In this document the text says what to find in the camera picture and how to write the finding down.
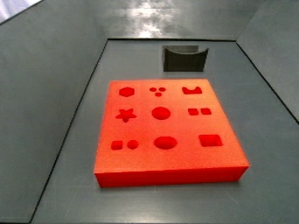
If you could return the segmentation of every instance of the shape sorter board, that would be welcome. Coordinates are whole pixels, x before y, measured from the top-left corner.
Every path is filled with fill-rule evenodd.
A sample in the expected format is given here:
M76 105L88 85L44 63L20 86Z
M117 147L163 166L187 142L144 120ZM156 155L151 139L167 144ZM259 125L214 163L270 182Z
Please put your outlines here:
M208 80L111 81L101 187L238 181L248 160Z

